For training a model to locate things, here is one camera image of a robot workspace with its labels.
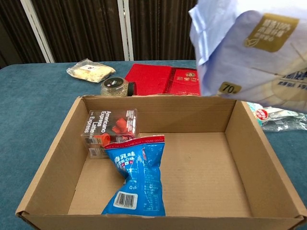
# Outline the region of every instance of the blue plastic bag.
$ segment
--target blue plastic bag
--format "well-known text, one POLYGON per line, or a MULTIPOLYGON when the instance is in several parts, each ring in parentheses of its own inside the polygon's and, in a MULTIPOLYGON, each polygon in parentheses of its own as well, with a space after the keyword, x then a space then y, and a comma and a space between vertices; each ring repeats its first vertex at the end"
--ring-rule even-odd
POLYGON ((165 216, 160 163, 164 136, 132 139, 105 146, 106 153, 125 177, 102 214, 165 216))

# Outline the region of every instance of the curtain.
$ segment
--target curtain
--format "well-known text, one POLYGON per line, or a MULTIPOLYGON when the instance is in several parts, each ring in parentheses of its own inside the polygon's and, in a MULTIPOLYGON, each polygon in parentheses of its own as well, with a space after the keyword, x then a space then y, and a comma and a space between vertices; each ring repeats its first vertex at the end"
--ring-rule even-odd
POLYGON ((188 11, 197 0, 129 0, 135 60, 195 59, 188 11))
POLYGON ((0 67, 45 62, 20 0, 0 0, 0 67))
POLYGON ((117 0, 32 0, 56 62, 124 60, 117 0))

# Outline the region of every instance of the red book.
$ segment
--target red book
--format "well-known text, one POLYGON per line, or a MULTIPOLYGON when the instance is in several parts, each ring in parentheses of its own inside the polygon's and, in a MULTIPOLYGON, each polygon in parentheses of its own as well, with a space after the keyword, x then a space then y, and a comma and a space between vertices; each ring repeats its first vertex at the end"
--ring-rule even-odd
POLYGON ((136 83, 137 95, 141 96, 159 93, 200 95, 195 69, 134 64, 126 80, 136 83))

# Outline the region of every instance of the table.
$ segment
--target table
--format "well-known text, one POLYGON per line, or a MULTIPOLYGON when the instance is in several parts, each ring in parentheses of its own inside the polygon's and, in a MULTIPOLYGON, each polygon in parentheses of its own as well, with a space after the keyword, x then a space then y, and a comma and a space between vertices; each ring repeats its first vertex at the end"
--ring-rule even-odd
MULTIPOLYGON (((195 68, 192 60, 102 63, 119 77, 125 77, 133 63, 195 68)), ((100 93, 100 84, 66 73, 73 65, 24 64, 0 70, 0 229, 31 229, 14 216, 19 202, 74 100, 100 93)), ((307 206, 307 131, 266 135, 307 206)))

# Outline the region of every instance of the red sticker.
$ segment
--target red sticker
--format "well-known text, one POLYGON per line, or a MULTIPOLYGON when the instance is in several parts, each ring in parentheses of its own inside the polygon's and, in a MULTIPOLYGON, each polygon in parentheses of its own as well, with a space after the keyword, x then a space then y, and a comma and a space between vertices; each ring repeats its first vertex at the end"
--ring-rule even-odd
POLYGON ((261 121, 268 119, 268 112, 265 111, 264 109, 256 110, 255 115, 261 121))

